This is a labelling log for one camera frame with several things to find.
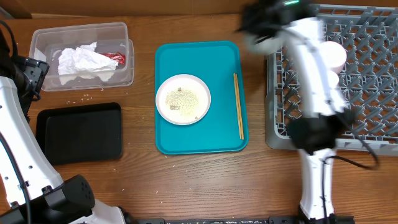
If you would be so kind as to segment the large white plate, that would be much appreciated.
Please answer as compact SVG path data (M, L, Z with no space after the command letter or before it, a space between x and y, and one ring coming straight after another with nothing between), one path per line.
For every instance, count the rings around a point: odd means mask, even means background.
M211 93L205 82L194 75L174 75L158 88L155 105L166 121L181 126L190 125L207 114Z

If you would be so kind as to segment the cream cup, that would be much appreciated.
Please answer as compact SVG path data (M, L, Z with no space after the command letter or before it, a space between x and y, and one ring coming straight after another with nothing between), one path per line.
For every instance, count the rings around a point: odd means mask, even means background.
M334 71L327 71L328 83L330 88L336 89L339 84L339 76Z

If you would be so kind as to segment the grey bowl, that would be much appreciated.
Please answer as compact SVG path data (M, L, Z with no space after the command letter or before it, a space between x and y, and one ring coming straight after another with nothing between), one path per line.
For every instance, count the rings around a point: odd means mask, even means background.
M244 43L248 51L259 55L270 55L277 52L283 44L283 40L279 37L271 37L261 40L252 34L244 35Z

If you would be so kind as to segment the white napkin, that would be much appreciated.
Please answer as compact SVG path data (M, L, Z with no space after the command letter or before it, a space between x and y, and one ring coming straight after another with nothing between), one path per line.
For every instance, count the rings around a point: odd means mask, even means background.
M65 85L76 78L76 76L70 76L70 74L78 74L83 79L93 79L96 75L83 74L116 69L119 62L95 52L96 47L97 42L93 42L90 45L76 47L76 49L66 48L62 50L61 56L58 58L58 74L61 85Z

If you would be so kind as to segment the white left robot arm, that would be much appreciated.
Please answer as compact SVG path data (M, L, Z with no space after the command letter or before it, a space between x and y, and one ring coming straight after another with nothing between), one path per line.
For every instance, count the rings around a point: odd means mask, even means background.
M1 223L133 223L123 208L95 199L82 175L64 181L44 156L28 110L48 70L1 37L1 177L11 207Z

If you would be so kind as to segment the red snack wrapper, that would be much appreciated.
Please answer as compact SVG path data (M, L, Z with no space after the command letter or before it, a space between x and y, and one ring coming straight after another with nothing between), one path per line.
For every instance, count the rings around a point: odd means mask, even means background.
M120 52L116 53L101 53L100 61L107 66L118 66L119 64L126 64L126 56Z

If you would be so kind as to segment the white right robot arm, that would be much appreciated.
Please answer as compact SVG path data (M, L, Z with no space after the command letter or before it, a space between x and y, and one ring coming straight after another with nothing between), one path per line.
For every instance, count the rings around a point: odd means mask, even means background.
M287 134L298 149L302 165L302 198L297 223L353 223L335 215L331 202L333 161L341 160L367 170L379 168L379 158L365 141L361 144L374 159L360 164L336 153L336 140L352 131L356 115L348 108L331 66L322 53L323 21L310 1L256 1L243 8L241 25L252 52L270 55L286 46L302 90L303 115L289 121Z

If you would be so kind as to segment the small pink bowl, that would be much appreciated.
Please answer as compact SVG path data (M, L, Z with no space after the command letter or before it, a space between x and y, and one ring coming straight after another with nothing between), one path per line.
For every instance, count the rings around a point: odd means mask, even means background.
M328 69L339 74L346 63L347 53L342 45L334 41L321 43L320 52Z

